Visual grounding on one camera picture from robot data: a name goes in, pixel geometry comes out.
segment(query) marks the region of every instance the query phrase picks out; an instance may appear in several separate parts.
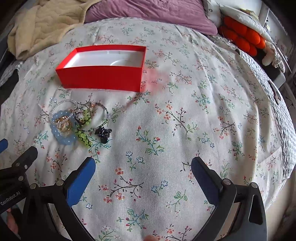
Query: red box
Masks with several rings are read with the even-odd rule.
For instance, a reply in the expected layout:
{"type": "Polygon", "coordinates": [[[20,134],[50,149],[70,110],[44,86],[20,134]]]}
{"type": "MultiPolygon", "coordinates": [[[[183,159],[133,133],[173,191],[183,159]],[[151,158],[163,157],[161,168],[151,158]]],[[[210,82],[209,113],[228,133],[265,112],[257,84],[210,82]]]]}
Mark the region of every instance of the red box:
{"type": "Polygon", "coordinates": [[[58,65],[56,72],[64,88],[139,92],[145,53],[145,46],[136,45],[80,47],[58,65]]]}

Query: floral fabric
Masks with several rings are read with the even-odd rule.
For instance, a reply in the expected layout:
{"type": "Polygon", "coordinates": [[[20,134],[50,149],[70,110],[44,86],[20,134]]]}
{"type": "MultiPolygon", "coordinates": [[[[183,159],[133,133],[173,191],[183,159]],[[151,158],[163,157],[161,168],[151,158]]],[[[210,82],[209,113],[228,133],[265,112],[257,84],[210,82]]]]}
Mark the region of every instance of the floral fabric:
{"type": "MultiPolygon", "coordinates": [[[[0,168],[34,145],[38,158],[28,181],[53,185],[93,157],[96,172],[73,209],[97,240],[147,234],[191,240],[214,209],[191,172],[195,156],[235,184],[256,182],[265,208],[285,183],[277,122],[264,89],[232,48],[190,28],[133,18],[85,24],[27,59],[19,76],[1,107],[0,138],[9,147],[0,168]],[[147,46],[140,93],[61,86],[55,67],[74,48],[94,43],[147,46]],[[108,143],[88,133],[90,148],[59,145],[49,124],[52,107],[89,98],[111,114],[108,143]]],[[[98,111],[93,125],[103,117],[98,111]]]]}

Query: floral pattern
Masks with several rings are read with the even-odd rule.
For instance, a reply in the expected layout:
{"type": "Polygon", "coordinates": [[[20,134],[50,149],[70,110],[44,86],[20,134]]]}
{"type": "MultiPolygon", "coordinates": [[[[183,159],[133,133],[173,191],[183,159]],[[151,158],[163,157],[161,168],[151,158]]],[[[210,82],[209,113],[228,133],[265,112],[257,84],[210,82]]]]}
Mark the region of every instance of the floral pattern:
{"type": "MultiPolygon", "coordinates": [[[[214,209],[192,173],[195,156],[235,184],[256,182],[268,208],[284,184],[272,96],[231,43],[209,38],[183,26],[134,18],[69,31],[38,53],[38,66],[34,57],[24,62],[19,82],[2,104],[0,139],[9,146],[0,168],[10,167],[33,145],[38,158],[26,172],[28,182],[49,186],[92,157],[95,174],[74,210],[99,241],[140,240],[147,234],[161,241],[192,240],[214,209]],[[64,88],[56,66],[74,48],[93,44],[146,46],[141,91],[64,88]],[[64,99],[91,99],[107,107],[111,118],[105,126],[112,133],[106,144],[94,133],[87,133],[89,148],[56,141],[49,113],[64,99]]],[[[94,116],[105,118],[100,111],[94,116]]]]}

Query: pink pillow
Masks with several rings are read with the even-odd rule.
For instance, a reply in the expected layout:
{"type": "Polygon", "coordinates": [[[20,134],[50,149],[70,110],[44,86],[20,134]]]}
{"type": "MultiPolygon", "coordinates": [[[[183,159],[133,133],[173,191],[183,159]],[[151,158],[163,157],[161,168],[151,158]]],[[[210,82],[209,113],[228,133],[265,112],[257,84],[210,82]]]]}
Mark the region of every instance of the pink pillow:
{"type": "Polygon", "coordinates": [[[217,34],[216,26],[205,15],[202,0],[102,0],[87,10],[84,22],[118,17],[180,24],[203,34],[217,34]]]}

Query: yellow quilted blanket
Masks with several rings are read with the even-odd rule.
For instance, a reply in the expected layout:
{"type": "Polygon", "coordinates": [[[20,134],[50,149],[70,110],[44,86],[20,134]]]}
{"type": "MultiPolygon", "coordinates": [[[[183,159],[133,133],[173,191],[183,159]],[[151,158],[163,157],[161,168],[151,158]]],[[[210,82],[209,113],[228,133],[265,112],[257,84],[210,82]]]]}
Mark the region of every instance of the yellow quilted blanket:
{"type": "Polygon", "coordinates": [[[61,41],[69,30],[84,23],[87,9],[101,0],[37,0],[21,14],[8,35],[8,49],[25,60],[61,41]]]}

